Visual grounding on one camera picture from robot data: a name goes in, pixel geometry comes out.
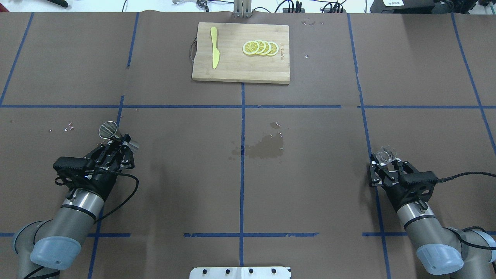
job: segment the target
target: sliced lemon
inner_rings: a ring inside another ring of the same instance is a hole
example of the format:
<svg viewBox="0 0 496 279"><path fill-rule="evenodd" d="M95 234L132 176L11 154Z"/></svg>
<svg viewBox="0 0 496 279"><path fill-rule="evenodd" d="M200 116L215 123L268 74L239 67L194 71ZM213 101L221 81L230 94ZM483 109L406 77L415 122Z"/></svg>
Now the sliced lemon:
<svg viewBox="0 0 496 279"><path fill-rule="evenodd" d="M260 45L258 51L256 52L257 54L261 54L262 52L265 52L265 50L269 47L266 41L257 40L257 42Z"/></svg>
<svg viewBox="0 0 496 279"><path fill-rule="evenodd" d="M243 53L246 55L254 55L258 51L260 44L257 41L247 41L243 45Z"/></svg>
<svg viewBox="0 0 496 279"><path fill-rule="evenodd" d="M265 42L265 44L268 46L268 48L266 48L264 52L260 53L260 55L267 55L267 54L269 54L269 53L270 53L270 51L272 50L272 45L271 45L271 44L269 44L269 42L266 42L266 41L264 41L264 42Z"/></svg>
<svg viewBox="0 0 496 279"><path fill-rule="evenodd" d="M267 42L270 45L270 51L267 56L274 56L279 52L279 45L274 42Z"/></svg>

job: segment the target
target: light blue joint cap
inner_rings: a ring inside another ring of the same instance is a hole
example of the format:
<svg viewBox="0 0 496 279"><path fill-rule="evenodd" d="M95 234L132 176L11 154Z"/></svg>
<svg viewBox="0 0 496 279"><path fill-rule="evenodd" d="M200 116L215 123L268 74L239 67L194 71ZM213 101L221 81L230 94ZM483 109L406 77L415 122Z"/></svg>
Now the light blue joint cap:
<svg viewBox="0 0 496 279"><path fill-rule="evenodd" d="M36 242L31 261L42 267L66 270L81 251L81 244L65 236L50 236Z"/></svg>
<svg viewBox="0 0 496 279"><path fill-rule="evenodd" d="M417 249L426 271L432 275L456 272L463 267L462 255L455 248L444 244L426 244Z"/></svg>
<svg viewBox="0 0 496 279"><path fill-rule="evenodd" d="M484 238L484 240L488 243L489 247L496 247L496 241L490 235L479 230L472 231L482 236L482 238ZM496 250L491 250L491 260L489 262L492 263L494 261L496 261Z"/></svg>

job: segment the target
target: yellow knife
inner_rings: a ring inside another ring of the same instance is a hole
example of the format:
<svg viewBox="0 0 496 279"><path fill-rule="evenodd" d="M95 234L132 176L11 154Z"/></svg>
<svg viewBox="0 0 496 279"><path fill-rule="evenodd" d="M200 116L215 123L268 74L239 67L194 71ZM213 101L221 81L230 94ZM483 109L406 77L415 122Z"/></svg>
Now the yellow knife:
<svg viewBox="0 0 496 279"><path fill-rule="evenodd" d="M220 52L217 49L217 27L210 28L210 35L212 36L212 49L213 49L213 61L212 68L217 68L219 65Z"/></svg>

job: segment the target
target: cutting board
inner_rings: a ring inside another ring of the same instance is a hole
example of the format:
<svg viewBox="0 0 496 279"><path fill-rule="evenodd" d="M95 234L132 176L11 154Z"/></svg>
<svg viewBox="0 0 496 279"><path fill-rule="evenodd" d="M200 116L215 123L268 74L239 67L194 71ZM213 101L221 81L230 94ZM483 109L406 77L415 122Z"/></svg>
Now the cutting board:
<svg viewBox="0 0 496 279"><path fill-rule="evenodd" d="M212 68L210 28L217 27L219 65ZM193 80L289 84L289 26L268 24L200 22L198 46L193 63ZM243 53L247 41L273 41L279 45L274 56Z"/></svg>

